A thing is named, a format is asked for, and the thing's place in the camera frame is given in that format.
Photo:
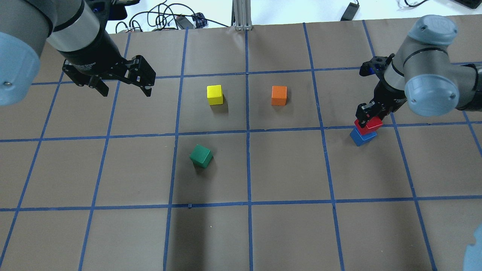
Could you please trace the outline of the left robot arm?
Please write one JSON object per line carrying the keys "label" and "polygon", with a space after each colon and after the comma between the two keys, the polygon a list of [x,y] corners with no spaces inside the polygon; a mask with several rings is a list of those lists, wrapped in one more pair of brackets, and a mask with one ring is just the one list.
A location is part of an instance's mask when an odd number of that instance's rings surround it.
{"label": "left robot arm", "polygon": [[41,67],[45,43],[65,59],[62,70],[78,86],[106,97],[106,79],[115,79],[151,96],[156,73],[145,57],[125,59],[84,0],[1,1],[2,106],[26,97]]}

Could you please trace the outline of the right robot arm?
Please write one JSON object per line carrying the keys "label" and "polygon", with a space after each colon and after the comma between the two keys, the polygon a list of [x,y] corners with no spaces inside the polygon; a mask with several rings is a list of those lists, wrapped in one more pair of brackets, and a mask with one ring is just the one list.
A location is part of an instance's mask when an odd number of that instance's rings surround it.
{"label": "right robot arm", "polygon": [[450,62],[447,49],[457,35],[458,26],[451,19],[425,15],[414,23],[396,53],[364,62],[360,76],[376,75],[379,82],[370,102],[357,106],[357,129],[362,134],[376,131],[404,104],[424,117],[454,109],[481,111],[481,65]]}

